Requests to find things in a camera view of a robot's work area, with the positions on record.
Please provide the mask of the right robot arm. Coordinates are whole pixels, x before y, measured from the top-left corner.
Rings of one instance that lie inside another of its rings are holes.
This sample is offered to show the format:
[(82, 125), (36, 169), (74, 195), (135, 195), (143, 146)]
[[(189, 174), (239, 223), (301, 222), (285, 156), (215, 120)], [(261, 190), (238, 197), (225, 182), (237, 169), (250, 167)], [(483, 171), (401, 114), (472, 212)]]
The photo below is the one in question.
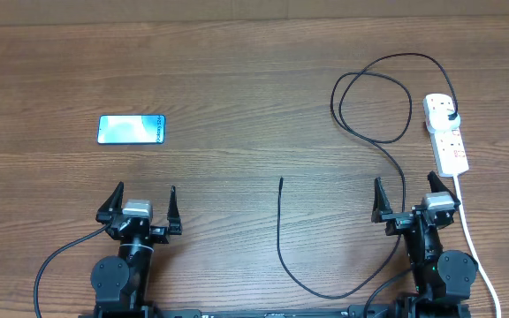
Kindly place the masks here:
[(438, 231), (454, 222), (461, 202), (435, 172), (428, 175), (430, 192), (408, 212), (395, 213), (380, 178), (374, 182), (375, 200), (371, 215), (374, 223), (385, 224), (385, 234), (404, 239), (410, 268), (383, 284), (383, 290), (410, 273), (415, 292), (401, 293), (390, 305), (370, 307), (364, 314), (378, 317), (469, 317), (471, 285), (478, 271), (478, 261), (459, 250), (444, 250)]

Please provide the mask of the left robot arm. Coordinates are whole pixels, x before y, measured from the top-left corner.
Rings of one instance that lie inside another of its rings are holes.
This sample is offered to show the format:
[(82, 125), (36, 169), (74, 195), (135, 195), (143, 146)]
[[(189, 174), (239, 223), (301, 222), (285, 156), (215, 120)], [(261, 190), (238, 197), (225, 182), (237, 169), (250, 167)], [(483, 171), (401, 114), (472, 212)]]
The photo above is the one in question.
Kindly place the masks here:
[(123, 201), (120, 182), (96, 212), (95, 220), (119, 243), (118, 253), (99, 260), (90, 282), (95, 290), (94, 317), (161, 317), (158, 306), (145, 300), (154, 246), (167, 244), (183, 231), (176, 188), (171, 188), (166, 226), (152, 224), (147, 200)]

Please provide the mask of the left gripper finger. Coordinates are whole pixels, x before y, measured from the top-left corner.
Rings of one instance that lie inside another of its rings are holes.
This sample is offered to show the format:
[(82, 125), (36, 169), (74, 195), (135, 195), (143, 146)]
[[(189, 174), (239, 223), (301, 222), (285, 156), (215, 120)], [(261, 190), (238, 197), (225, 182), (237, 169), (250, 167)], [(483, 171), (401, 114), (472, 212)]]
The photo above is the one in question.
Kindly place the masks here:
[(117, 214), (121, 213), (124, 183), (119, 182), (110, 197), (97, 209), (95, 220), (98, 223), (110, 223)]
[(170, 202), (167, 212), (168, 232), (170, 235), (181, 235), (183, 231), (177, 203), (176, 187), (171, 187)]

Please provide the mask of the blue screen smartphone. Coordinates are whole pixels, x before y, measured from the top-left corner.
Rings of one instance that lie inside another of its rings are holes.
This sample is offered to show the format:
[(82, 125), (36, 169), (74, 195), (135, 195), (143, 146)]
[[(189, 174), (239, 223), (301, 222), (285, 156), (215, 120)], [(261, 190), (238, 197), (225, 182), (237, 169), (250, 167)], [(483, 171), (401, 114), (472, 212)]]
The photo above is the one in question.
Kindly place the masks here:
[(166, 119), (164, 115), (102, 115), (99, 119), (97, 143), (163, 144)]

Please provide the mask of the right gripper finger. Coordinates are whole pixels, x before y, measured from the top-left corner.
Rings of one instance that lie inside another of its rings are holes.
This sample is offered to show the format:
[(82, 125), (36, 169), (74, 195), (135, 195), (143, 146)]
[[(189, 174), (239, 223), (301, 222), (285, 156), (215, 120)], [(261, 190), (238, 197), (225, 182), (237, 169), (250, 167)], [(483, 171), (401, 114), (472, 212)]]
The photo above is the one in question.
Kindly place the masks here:
[(375, 197), (371, 214), (371, 221), (373, 223), (381, 223), (384, 221), (385, 216), (392, 213), (392, 208), (382, 185), (382, 179), (380, 177), (374, 180), (374, 191)]
[(451, 191), (439, 178), (439, 176), (434, 172), (431, 171), (427, 179), (429, 181), (430, 190), (432, 193), (441, 193), (445, 192), (450, 195), (453, 201), (453, 207), (455, 210), (457, 210), (461, 204), (460, 200), (457, 198), (456, 194)]

